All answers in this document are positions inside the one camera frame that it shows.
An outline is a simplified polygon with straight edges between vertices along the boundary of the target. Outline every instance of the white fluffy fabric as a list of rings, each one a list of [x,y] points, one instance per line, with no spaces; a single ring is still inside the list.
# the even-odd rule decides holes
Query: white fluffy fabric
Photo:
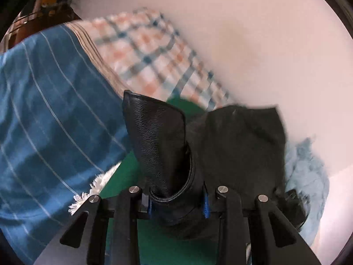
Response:
[[[91,195],[99,195],[101,193],[102,189],[108,183],[109,179],[113,176],[114,172],[118,169],[120,164],[121,161],[114,165],[106,173],[97,175],[92,184],[90,184],[91,189],[89,193],[82,192],[82,195],[76,194],[73,197],[76,202],[69,206],[68,211],[71,213],[71,215],[73,215]]]

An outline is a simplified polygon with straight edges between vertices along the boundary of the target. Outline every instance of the pink wall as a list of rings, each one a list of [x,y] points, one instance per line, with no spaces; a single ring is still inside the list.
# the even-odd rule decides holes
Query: pink wall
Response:
[[[75,0],[82,18],[147,6],[172,20],[234,94],[278,104],[330,173],[353,164],[353,41],[324,0]]]
[[[330,265],[353,232],[353,166],[330,178],[330,193],[320,221],[316,255]]]

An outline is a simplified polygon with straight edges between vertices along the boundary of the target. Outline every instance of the checkered fabric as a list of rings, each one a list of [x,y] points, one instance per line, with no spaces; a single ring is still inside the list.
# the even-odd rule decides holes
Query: checkered fabric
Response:
[[[130,89],[162,101],[180,96],[206,110],[232,103],[213,72],[157,11],[143,8],[66,26],[120,97]]]

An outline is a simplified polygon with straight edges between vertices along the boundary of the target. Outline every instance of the green cloth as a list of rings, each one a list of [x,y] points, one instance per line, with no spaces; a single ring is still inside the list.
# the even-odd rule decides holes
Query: green cloth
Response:
[[[196,104],[173,98],[169,104],[181,109],[188,120],[204,112]],[[100,196],[116,196],[123,189],[136,185],[141,174],[139,163],[131,151],[101,191]],[[138,220],[138,245],[141,265],[214,265],[217,244],[210,240],[177,240],[164,233],[151,220]]]

